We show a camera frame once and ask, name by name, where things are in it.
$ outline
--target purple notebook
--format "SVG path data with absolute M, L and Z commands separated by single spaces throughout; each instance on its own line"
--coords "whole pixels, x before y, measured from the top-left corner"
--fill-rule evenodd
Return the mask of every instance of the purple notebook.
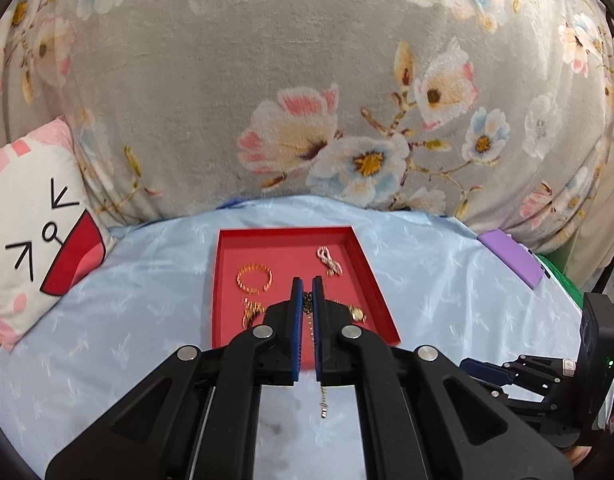
M 526 248 L 517 244 L 514 238 L 496 229 L 480 235 L 478 239 L 530 288 L 534 289 L 538 286 L 545 273 L 543 266 Z

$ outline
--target silver screw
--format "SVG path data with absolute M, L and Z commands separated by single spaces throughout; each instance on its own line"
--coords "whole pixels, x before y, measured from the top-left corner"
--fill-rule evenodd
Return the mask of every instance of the silver screw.
M 269 325 L 258 325 L 253 330 L 254 337 L 257 337 L 258 339 L 266 339 L 268 337 L 271 337 L 273 333 L 274 329 L 271 328 Z
M 435 361 L 438 358 L 438 350 L 429 345 L 421 346 L 418 349 L 418 357 L 423 359 L 423 361 Z
M 344 326 L 340 333 L 347 339 L 357 339 L 363 333 L 356 325 Z
M 183 346 L 176 352 L 178 359 L 181 361 L 193 361 L 198 355 L 198 351 L 193 346 Z

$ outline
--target cartoon face pillow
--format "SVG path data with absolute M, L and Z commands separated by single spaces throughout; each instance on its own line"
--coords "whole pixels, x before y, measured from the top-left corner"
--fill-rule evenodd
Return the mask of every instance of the cartoon face pillow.
M 11 350 L 114 239 L 85 193 L 60 118 L 0 150 L 0 340 Z

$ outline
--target pink tongue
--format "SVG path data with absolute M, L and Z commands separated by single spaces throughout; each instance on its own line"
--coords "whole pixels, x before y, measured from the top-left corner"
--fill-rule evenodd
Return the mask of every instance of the pink tongue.
M 80 263 L 78 264 L 78 268 L 76 269 L 76 273 L 73 275 L 73 280 L 71 281 L 71 285 L 69 288 L 76 285 L 82 278 L 88 275 L 92 270 L 100 265 L 104 256 L 104 247 L 102 243 L 99 243 L 94 248 L 90 249 L 87 254 L 85 254 Z

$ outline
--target green fabric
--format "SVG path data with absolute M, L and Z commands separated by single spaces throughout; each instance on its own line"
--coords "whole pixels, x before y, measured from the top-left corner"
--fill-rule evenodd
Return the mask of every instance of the green fabric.
M 549 261 L 545 256 L 538 255 L 538 259 L 547 267 L 551 273 L 552 277 L 556 278 L 559 283 L 563 286 L 563 288 L 567 291 L 567 293 L 572 297 L 572 300 L 576 302 L 578 308 L 583 308 L 583 294 L 576 288 L 574 282 L 570 280 L 567 276 L 565 276 L 556 265 L 554 265 L 551 261 Z

